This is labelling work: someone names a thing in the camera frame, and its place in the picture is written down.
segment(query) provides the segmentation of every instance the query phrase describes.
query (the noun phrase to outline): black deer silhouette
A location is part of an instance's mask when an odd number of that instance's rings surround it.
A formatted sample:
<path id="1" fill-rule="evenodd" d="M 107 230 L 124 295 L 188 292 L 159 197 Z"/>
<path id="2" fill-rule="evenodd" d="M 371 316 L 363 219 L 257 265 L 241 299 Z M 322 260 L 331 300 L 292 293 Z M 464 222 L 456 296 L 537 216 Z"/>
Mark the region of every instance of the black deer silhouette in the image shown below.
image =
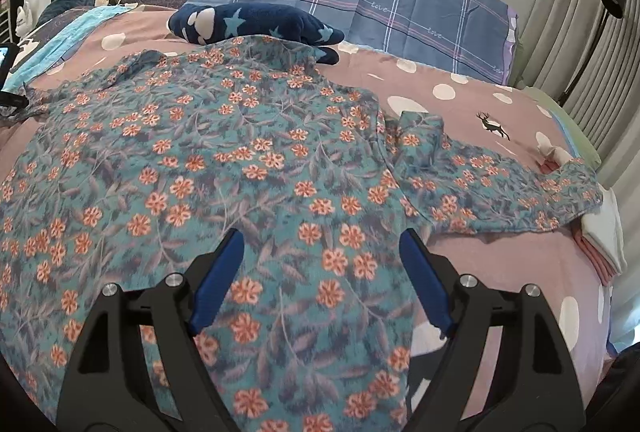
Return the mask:
<path id="1" fill-rule="evenodd" d="M 491 122 L 489 121 L 489 113 L 478 113 L 478 114 L 476 115 L 476 117 L 478 117 L 479 119 L 481 119 L 481 120 L 482 120 L 482 125 L 484 125 L 484 128 L 485 128 L 487 131 L 491 131 L 492 133 L 493 133 L 494 131 L 497 131 L 497 132 L 498 132 L 498 134 L 499 134 L 502 138 L 504 138 L 504 137 L 506 136 L 506 137 L 507 137 L 507 139 L 508 139 L 509 141 L 511 141 L 511 138 L 509 138 L 509 135 L 507 134 L 507 132 L 502 128 L 502 126 L 501 126 L 499 123 L 498 123 L 498 124 L 496 124 L 496 123 L 491 123 Z"/>

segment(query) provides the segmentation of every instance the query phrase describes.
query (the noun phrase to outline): floral shirt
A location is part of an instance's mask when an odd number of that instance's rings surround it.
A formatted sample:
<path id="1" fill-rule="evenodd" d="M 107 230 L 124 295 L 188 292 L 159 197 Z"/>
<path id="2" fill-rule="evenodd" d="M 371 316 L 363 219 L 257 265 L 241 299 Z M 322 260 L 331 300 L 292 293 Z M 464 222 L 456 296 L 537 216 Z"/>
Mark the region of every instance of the floral shirt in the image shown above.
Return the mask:
<path id="1" fill-rule="evenodd" d="M 386 119 L 314 66 L 309 47 L 238 37 L 34 102 L 49 116 L 1 186 L 0 351 L 49 417 L 101 286 L 155 285 L 236 228 L 244 260 L 194 340 L 239 427 L 399 430 L 416 301 L 401 232 L 551 231 L 601 202 L 580 161 L 538 175 L 434 115 Z"/>

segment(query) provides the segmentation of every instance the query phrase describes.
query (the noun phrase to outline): silver screw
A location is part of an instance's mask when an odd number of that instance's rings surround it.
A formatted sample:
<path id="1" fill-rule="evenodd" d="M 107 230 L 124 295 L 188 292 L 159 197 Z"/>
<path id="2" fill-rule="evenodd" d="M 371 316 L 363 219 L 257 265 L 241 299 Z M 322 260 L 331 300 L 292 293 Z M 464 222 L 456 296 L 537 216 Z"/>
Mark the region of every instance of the silver screw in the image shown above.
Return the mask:
<path id="1" fill-rule="evenodd" d="M 171 273 L 170 275 L 166 276 L 166 279 L 164 279 L 164 283 L 169 287 L 177 287 L 182 284 L 182 279 L 183 277 L 180 273 Z"/>
<path id="2" fill-rule="evenodd" d="M 478 285 L 478 279 L 476 279 L 473 275 L 465 273 L 460 277 L 460 284 L 462 284 L 464 287 L 476 287 Z"/>
<path id="3" fill-rule="evenodd" d="M 110 297 L 111 295 L 115 295 L 117 290 L 118 286 L 116 284 L 113 284 L 113 282 L 110 282 L 109 284 L 105 284 L 102 287 L 102 294 L 105 297 Z"/>
<path id="4" fill-rule="evenodd" d="M 540 288 L 538 286 L 536 286 L 535 284 L 527 284 L 524 287 L 524 291 L 530 297 L 539 297 L 540 296 Z"/>

